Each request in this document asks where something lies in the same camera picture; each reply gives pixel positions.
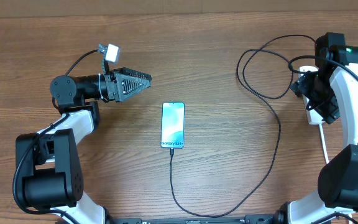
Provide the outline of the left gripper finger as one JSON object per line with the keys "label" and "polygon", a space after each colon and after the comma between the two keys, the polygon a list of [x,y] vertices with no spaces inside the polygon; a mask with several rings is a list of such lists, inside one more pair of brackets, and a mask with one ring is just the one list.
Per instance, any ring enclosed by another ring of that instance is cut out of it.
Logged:
{"label": "left gripper finger", "polygon": [[150,82],[152,81],[152,77],[148,73],[139,72],[126,67],[115,69],[113,72],[115,73],[117,79],[119,79],[121,82],[137,79],[148,80]]}
{"label": "left gripper finger", "polygon": [[118,101],[126,101],[129,98],[132,98],[134,95],[142,92],[146,88],[151,86],[151,82],[148,80],[131,80],[131,81],[124,81],[121,82],[117,79],[117,94],[118,94]]}

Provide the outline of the blue Galaxy smartphone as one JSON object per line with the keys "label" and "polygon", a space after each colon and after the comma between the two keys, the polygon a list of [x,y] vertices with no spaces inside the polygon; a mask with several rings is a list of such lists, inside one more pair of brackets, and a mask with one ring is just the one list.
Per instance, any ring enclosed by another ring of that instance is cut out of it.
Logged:
{"label": "blue Galaxy smartphone", "polygon": [[164,102],[162,104],[161,148],[182,149],[185,144],[185,104]]}

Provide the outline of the white power strip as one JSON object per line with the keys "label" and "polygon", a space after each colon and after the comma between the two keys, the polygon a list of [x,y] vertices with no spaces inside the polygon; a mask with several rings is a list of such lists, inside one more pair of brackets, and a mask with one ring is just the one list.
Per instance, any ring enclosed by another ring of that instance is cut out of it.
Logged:
{"label": "white power strip", "polygon": [[[318,69],[314,66],[305,65],[300,67],[300,71],[317,72]],[[319,125],[324,123],[323,118],[315,110],[306,110],[306,117],[308,118],[308,123],[311,125]]]}

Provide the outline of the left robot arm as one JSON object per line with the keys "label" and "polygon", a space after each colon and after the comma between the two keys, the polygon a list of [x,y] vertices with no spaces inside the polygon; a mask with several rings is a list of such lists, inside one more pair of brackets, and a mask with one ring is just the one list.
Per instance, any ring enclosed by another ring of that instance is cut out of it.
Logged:
{"label": "left robot arm", "polygon": [[129,68],[54,78],[50,92],[60,119],[16,139],[12,194],[17,206],[28,214],[58,215],[67,223],[113,223],[108,210],[85,193],[77,145],[99,125],[99,100],[126,101],[151,81],[151,75]]}

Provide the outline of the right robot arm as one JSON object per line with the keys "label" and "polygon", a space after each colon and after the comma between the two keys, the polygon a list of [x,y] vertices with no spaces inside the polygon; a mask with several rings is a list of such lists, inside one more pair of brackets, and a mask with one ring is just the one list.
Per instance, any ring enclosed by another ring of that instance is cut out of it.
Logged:
{"label": "right robot arm", "polygon": [[341,120],[343,149],[321,169],[317,189],[284,203],[270,223],[329,223],[358,213],[358,47],[328,32],[316,39],[314,52],[317,71],[300,71],[291,90],[325,123]]}

